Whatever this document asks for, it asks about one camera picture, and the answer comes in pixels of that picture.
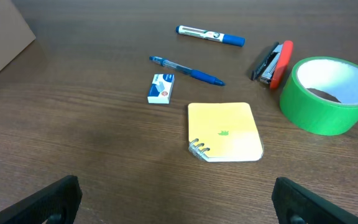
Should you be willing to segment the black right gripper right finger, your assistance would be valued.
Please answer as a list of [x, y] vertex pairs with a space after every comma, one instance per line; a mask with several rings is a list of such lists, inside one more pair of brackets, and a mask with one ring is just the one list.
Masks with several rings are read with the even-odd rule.
[[279, 224], [358, 224], [358, 217], [286, 177], [276, 178], [272, 202]]

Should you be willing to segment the green tape roll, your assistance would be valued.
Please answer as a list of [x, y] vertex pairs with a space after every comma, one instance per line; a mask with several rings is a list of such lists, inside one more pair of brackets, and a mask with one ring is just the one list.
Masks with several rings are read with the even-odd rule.
[[335, 136], [358, 122], [358, 65], [334, 57], [309, 57], [293, 67], [280, 109], [305, 131]]

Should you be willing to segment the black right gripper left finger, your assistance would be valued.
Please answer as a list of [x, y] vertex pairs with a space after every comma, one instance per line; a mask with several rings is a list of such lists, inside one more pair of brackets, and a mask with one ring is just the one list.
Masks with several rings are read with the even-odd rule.
[[78, 178], [68, 175], [0, 211], [0, 224], [73, 224], [81, 199]]

